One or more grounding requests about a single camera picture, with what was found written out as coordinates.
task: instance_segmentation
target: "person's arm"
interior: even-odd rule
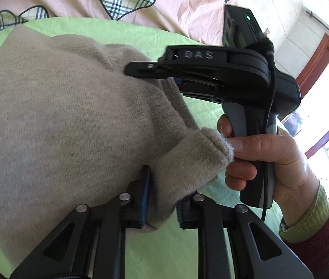
[[[329,272],[329,200],[305,154],[283,130],[279,129],[278,135],[230,138],[231,129],[229,120],[220,117],[218,130],[229,139],[238,159],[229,164],[225,183],[242,190],[247,180],[255,178],[255,166],[245,160],[274,162],[277,181],[273,199],[283,214],[281,237],[315,278],[324,277]]]

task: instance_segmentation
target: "device handle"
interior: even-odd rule
[[[223,103],[223,111],[232,125],[232,137],[261,134],[264,110],[242,106],[237,103]],[[268,133],[277,134],[277,114],[268,118]],[[265,166],[262,161],[250,161],[257,170],[255,179],[247,181],[246,187],[239,193],[239,199],[248,206],[262,208],[264,203]],[[276,180],[274,164],[268,163],[268,201],[267,208],[273,204],[273,190]]]

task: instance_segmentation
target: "maroon sleeve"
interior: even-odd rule
[[[310,239],[290,244],[290,249],[305,263],[315,278],[321,278],[329,270],[329,219]]]

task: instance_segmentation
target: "window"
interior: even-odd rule
[[[298,76],[302,102],[283,120],[329,196],[329,36]]]

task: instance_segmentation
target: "sweater sleeve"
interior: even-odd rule
[[[303,219],[291,228],[282,222],[280,230],[282,239],[315,278],[322,278],[329,272],[329,200],[323,196],[326,193],[321,188],[314,206]]]

